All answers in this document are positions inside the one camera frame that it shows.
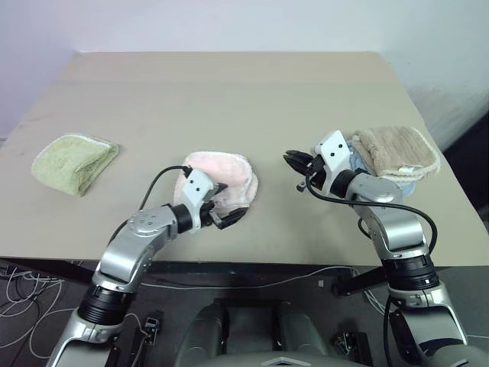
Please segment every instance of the folded towel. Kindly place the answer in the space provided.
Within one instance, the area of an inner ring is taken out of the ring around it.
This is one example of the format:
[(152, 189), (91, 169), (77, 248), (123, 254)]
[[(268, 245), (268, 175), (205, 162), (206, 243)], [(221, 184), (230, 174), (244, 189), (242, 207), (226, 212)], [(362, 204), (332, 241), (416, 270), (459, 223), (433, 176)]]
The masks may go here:
[(436, 174), (438, 152), (415, 128), (396, 126), (356, 132), (351, 144), (369, 173), (408, 184)]
[[(206, 172), (215, 182), (228, 185), (212, 199), (215, 212), (226, 216), (237, 208), (249, 207), (258, 188), (258, 179), (251, 169), (248, 160), (239, 154), (217, 151), (198, 151), (190, 154), (183, 162)], [(185, 177), (180, 173), (175, 183), (173, 202), (177, 202), (185, 184)]]
[(118, 146), (87, 135), (61, 136), (39, 153), (32, 175), (42, 184), (83, 196), (86, 189), (118, 154)]

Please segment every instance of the light blue cloth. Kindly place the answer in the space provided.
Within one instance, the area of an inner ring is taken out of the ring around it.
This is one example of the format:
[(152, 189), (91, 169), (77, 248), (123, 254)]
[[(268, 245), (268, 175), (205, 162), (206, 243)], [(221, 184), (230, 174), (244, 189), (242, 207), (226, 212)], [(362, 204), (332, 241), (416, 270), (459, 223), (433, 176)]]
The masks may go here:
[[(350, 149), (350, 152), (351, 152), (351, 154), (350, 154), (350, 166), (351, 166), (351, 169), (353, 171), (355, 171), (358, 168), (360, 168), (361, 170), (364, 170), (364, 171), (367, 171), (368, 172), (367, 166), (365, 166), (365, 163), (361, 159), (361, 156), (357, 152), (357, 150), (351, 146), (351, 142), (350, 141), (347, 141), (346, 144), (347, 144), (347, 146), (348, 146), (348, 148)], [(415, 182), (404, 184), (404, 185), (403, 184), (396, 183), (396, 185), (400, 188), (403, 196), (408, 196), (408, 195), (412, 194), (414, 192), (414, 189), (416, 188), (416, 183)]]

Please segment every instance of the white wall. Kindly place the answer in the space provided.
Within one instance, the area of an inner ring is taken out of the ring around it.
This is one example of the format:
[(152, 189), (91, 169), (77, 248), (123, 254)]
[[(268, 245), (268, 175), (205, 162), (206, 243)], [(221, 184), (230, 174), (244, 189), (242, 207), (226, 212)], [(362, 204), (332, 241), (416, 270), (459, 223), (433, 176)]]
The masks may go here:
[(488, 109), (487, 0), (0, 0), (0, 136), (72, 50), (373, 50), (441, 148)]

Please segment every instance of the gray floor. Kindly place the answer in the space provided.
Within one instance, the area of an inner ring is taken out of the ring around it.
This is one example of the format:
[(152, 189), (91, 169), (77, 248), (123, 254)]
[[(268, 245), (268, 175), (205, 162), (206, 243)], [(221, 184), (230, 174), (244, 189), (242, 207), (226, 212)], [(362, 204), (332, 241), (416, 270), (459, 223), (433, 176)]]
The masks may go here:
[[(446, 282), (452, 302), (457, 308), (458, 315), (468, 334), (489, 335), (489, 292), (487, 292), (487, 279), (489, 278), (488, 267), (473, 268), (450, 268), (439, 272), (440, 278)], [(178, 281), (204, 284), (244, 284), (267, 283), (281, 280), (282, 276), (257, 277), (253, 279), (232, 279), (217, 275), (179, 275), (172, 278)], [(324, 287), (319, 286), (319, 281), (324, 281)], [(133, 303), (132, 312), (140, 315), (143, 319), (148, 312), (164, 310), (164, 325), (158, 337), (158, 343), (152, 348), (148, 355), (147, 365), (171, 366), (175, 358), (178, 345), (180, 344), (186, 328), (192, 322), (197, 312), (204, 306), (212, 303), (216, 297), (236, 298), (260, 298), (289, 300), (301, 306), (310, 315), (322, 338), (328, 342), (331, 336), (338, 330), (344, 329), (344, 325), (350, 330), (356, 328), (368, 333), (375, 366), (385, 366), (384, 353), (382, 350), (382, 318), (361, 295), (353, 295), (338, 299), (329, 292), (331, 276), (316, 276), (301, 279), (281, 286), (246, 291), (222, 291), (222, 290), (199, 290), (199, 291), (174, 291), (160, 288), (142, 287), (137, 300)], [(5, 298), (5, 281), (0, 282), (0, 294)], [(42, 295), (40, 302), (49, 304), (56, 293), (56, 287), (51, 288)], [(54, 310), (66, 307), (76, 307), (83, 296), (85, 288), (78, 284), (63, 284), (61, 297)], [(381, 302), (385, 301), (386, 291), (383, 288), (374, 290)], [(69, 313), (57, 313), (52, 315), (46, 322), (40, 323), (34, 334), (34, 349), (38, 354), (47, 355), (53, 348)], [(31, 327), (36, 317), (35, 307), (26, 314), (11, 319), (1, 319), (0, 344), (6, 344), (17, 339), (22, 333)], [(246, 315), (232, 317), (232, 331), (239, 333), (240, 325), (248, 325)], [(258, 319), (263, 315), (256, 314)], [(134, 321), (128, 321), (128, 327), (122, 337), (123, 348), (127, 343), (125, 339), (134, 332)], [(230, 349), (243, 350), (237, 344), (238, 337), (232, 340)], [(470, 343), (479, 346), (489, 352), (488, 339), (470, 338)], [(7, 349), (0, 349), (0, 365), (8, 366), (19, 350), (21, 343), (17, 343)], [(395, 346), (391, 341), (391, 352), (394, 365), (405, 365), (399, 360)], [(30, 353), (28, 344), (22, 349), (15, 366), (42, 366), (45, 360), (35, 359)]]

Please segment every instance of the table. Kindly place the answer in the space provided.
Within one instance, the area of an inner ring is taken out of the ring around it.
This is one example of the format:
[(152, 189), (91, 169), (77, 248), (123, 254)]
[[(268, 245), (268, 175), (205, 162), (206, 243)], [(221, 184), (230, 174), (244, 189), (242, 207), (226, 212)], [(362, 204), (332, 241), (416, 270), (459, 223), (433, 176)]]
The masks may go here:
[[(246, 156), (259, 180), (247, 215), (224, 231), (183, 234), (157, 260), (378, 265), (354, 211), (297, 192), (300, 176), (282, 154), (308, 151), (334, 129), (382, 125), (413, 126), (434, 144), (373, 53), (78, 54), (0, 150), (0, 256), (98, 259), (158, 171), (192, 151), (227, 151)], [(68, 132), (121, 145), (82, 198), (30, 173), (38, 152)], [(160, 181), (147, 207), (172, 200), (175, 177)], [(436, 265), (489, 264), (485, 227), (445, 158), (406, 203), (439, 227)]]

